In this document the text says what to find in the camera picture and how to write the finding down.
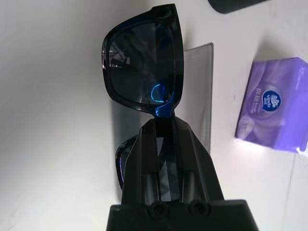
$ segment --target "purple tissue box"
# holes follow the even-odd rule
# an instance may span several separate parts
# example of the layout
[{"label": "purple tissue box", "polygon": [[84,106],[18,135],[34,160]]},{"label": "purple tissue box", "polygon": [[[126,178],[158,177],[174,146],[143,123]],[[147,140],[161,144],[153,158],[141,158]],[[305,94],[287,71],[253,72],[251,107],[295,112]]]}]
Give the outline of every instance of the purple tissue box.
[{"label": "purple tissue box", "polygon": [[253,63],[236,137],[277,150],[305,151],[307,63],[300,58]]}]

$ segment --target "dark tinted lens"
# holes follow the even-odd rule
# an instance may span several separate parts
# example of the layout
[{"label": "dark tinted lens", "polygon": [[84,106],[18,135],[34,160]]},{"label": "dark tinted lens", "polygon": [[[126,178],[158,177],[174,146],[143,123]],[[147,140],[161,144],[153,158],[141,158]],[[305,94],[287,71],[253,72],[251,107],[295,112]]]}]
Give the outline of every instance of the dark tinted lens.
[{"label": "dark tinted lens", "polygon": [[109,73],[115,91],[144,104],[164,104],[174,87],[174,51],[169,29],[162,23],[131,27],[109,50]]}]

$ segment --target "logo on tissue box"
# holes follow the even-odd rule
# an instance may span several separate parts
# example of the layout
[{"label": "logo on tissue box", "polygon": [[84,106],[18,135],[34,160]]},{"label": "logo on tissue box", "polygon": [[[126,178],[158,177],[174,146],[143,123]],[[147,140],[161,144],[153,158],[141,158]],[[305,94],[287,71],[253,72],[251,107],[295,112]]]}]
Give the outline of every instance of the logo on tissue box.
[{"label": "logo on tissue box", "polygon": [[268,90],[263,96],[263,109],[268,112],[276,111],[281,104],[281,97],[278,93]]}]

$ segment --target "black remote control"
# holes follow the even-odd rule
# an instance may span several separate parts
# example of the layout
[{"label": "black remote control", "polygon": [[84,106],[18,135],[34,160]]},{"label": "black remote control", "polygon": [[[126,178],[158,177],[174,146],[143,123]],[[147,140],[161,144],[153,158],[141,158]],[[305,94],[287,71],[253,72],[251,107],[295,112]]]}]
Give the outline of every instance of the black remote control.
[{"label": "black remote control", "polygon": [[267,0],[208,0],[215,11],[230,13]]}]

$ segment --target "sunglasses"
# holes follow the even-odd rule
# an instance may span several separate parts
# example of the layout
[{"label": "sunglasses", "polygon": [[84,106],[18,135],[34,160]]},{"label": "sunglasses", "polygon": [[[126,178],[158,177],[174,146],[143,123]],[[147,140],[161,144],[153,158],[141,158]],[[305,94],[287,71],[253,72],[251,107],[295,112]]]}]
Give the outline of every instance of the sunglasses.
[{"label": "sunglasses", "polygon": [[[184,73],[175,5],[153,7],[112,29],[103,41],[102,63],[105,86],[114,101],[158,120],[173,117],[182,96]],[[174,143],[172,132],[166,130],[156,131],[160,188],[163,200],[175,201],[179,191]],[[136,139],[134,136],[120,144],[115,154],[121,189]]]}]

